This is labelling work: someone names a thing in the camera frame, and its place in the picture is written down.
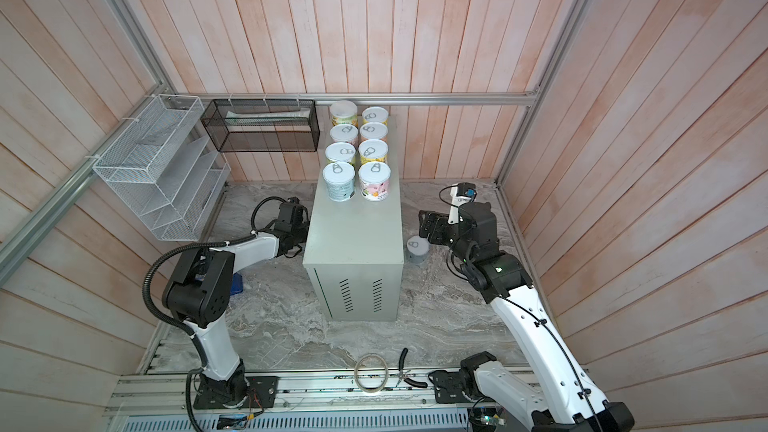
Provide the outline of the yellow label can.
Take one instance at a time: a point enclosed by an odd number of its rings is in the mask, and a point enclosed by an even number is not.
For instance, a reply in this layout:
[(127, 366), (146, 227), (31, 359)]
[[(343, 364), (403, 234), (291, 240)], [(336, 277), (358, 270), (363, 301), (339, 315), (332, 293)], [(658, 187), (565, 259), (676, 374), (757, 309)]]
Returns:
[(389, 112), (384, 107), (371, 106), (363, 110), (361, 117), (364, 124), (381, 123), (387, 125)]

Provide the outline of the pink label can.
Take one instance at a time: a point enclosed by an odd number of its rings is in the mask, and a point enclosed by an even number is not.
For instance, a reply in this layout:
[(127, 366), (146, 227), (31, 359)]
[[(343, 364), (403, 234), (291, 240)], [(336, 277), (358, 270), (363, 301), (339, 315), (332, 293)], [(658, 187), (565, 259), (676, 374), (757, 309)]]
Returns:
[(363, 141), (381, 140), (386, 142), (388, 132), (388, 126), (381, 122), (367, 122), (359, 127), (359, 133)]

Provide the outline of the tall yellow peach can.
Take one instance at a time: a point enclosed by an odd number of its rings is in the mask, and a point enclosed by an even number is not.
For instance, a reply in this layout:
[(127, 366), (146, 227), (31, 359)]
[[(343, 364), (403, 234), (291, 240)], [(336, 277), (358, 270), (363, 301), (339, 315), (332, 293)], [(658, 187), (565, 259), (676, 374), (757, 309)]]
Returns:
[(329, 106), (332, 126), (358, 124), (358, 106), (349, 100), (335, 101)]

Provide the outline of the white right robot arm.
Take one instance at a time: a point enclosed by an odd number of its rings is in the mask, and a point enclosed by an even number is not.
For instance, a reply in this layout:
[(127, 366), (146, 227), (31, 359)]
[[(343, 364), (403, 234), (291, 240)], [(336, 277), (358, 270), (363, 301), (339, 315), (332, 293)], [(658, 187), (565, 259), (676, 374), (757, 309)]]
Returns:
[(544, 310), (520, 260), (501, 249), (488, 203), (466, 202), (450, 213), (422, 211), (419, 235), (446, 246), (468, 283), (512, 333), (539, 386), (511, 374), (490, 353), (461, 362), (465, 393), (489, 399), (531, 431), (629, 431), (628, 406), (610, 401), (578, 364)]

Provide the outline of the floor can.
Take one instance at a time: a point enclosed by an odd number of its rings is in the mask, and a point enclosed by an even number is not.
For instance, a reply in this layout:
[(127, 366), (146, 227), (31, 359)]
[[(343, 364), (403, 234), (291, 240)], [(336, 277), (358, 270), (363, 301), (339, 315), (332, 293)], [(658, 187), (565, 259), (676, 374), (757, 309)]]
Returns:
[(350, 143), (334, 142), (325, 148), (324, 155), (328, 164), (348, 163), (357, 166), (357, 149)]
[(355, 192), (355, 169), (347, 162), (332, 162), (322, 171), (328, 197), (334, 202), (345, 202)]
[(380, 139), (368, 139), (359, 144), (358, 155), (361, 164), (369, 162), (388, 163), (388, 143)]

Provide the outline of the grey label can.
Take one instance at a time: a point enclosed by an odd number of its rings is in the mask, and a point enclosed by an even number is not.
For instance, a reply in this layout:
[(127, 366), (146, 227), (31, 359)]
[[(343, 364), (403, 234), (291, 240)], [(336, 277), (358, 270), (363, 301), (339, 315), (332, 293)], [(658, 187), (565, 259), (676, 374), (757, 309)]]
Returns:
[(413, 264), (421, 264), (425, 262), (430, 254), (430, 244), (427, 239), (412, 236), (405, 244), (406, 258)]

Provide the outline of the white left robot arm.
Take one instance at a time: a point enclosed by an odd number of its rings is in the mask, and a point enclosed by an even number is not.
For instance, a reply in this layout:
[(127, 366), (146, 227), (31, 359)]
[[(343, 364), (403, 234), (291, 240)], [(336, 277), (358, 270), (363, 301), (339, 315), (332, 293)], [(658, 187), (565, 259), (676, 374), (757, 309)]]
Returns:
[(200, 366), (188, 374), (199, 380), (196, 406), (239, 408), (262, 405), (248, 384), (245, 365), (235, 352), (225, 312), (233, 279), (239, 271), (260, 262), (300, 253), (309, 232), (308, 209), (296, 197), (270, 196), (260, 201), (279, 204), (277, 218), (264, 227), (251, 215), (248, 235), (219, 242), (195, 242), (158, 258), (142, 285), (142, 299), (158, 320), (181, 330), (191, 340)]

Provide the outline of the white lid can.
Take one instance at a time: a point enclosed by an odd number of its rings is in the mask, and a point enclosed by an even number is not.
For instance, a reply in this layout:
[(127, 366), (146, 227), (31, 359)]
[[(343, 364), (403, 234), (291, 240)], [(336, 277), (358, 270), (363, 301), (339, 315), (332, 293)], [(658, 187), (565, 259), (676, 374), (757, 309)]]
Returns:
[(382, 201), (388, 197), (391, 169), (379, 161), (364, 163), (359, 171), (360, 191), (364, 199)]

